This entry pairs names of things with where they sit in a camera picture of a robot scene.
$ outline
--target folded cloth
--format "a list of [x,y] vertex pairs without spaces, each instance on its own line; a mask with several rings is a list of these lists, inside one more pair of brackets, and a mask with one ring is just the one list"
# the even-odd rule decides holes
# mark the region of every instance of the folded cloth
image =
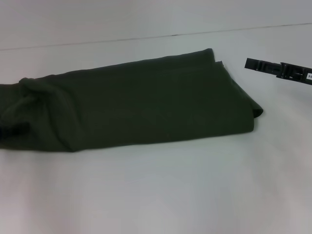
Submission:
[[0,85],[1,148],[80,151],[251,132],[263,110],[212,49]]

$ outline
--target white background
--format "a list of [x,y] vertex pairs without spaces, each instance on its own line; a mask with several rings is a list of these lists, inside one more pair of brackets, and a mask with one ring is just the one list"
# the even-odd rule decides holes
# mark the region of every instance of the white background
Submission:
[[[312,86],[244,65],[312,67],[312,25],[236,29],[310,23],[311,7],[1,0],[1,83],[213,48],[265,112],[250,134],[75,154],[0,151],[0,233],[310,234]],[[220,30],[233,31],[211,32]],[[210,33],[89,43],[199,32]]]

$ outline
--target olive green fabric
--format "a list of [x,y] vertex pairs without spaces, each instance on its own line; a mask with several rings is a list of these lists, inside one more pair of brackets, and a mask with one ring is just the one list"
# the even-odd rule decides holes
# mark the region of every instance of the olive green fabric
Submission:
[[79,151],[251,132],[262,113],[207,49],[0,86],[2,148]]

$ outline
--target black clamp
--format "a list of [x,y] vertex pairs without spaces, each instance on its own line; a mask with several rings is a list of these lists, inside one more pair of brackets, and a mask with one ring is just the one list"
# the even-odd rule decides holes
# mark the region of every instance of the black clamp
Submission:
[[277,78],[312,85],[312,69],[288,63],[271,63],[248,58],[245,68],[275,75]]
[[30,132],[30,125],[27,122],[15,124],[10,127],[0,126],[0,142],[8,138],[18,137]]

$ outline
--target white wall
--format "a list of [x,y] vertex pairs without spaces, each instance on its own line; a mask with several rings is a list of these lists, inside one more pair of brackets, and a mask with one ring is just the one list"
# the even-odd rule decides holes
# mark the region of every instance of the white wall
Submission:
[[1,0],[0,49],[312,22],[310,0]]

